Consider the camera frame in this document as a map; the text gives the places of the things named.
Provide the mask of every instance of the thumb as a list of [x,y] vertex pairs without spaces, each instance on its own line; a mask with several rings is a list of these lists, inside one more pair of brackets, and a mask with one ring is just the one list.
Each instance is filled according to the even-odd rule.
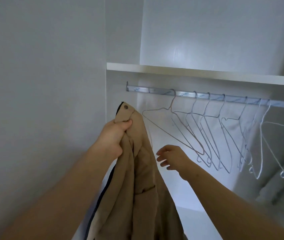
[[132,120],[119,122],[119,126],[123,131],[126,131],[128,128],[130,128],[132,125]]

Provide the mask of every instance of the right hand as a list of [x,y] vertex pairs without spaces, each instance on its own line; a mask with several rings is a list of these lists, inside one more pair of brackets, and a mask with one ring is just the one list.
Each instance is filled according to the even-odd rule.
[[183,175],[185,171],[193,163],[190,158],[184,153],[179,146],[166,145],[162,147],[157,153],[159,157],[156,161],[162,161],[160,166],[167,167],[167,170],[176,170],[181,178],[184,179]]

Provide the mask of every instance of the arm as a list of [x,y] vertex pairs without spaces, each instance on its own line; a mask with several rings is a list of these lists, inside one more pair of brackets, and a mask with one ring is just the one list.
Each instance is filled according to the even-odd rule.
[[177,170],[188,181],[224,240],[284,239],[284,228],[224,187],[192,162],[180,147],[166,145],[157,155],[157,161],[163,161],[162,167],[169,165],[168,170]]
[[109,166],[122,154],[119,143],[131,124],[132,121],[107,123],[85,155],[53,189],[19,216],[0,239],[71,239]]

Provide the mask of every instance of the left hand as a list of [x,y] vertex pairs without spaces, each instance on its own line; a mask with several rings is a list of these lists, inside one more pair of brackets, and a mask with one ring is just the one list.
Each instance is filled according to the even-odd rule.
[[120,141],[124,132],[130,128],[131,125],[132,120],[118,123],[114,123],[114,120],[112,120],[106,123],[95,142],[95,146],[99,150],[104,150],[112,161],[115,160],[123,152]]

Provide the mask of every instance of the jacket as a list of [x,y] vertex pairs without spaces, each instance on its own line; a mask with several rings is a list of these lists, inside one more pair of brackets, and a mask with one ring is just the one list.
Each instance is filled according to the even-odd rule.
[[129,119],[133,124],[120,142],[123,153],[98,199],[85,240],[186,239],[142,115],[123,102],[115,122]]

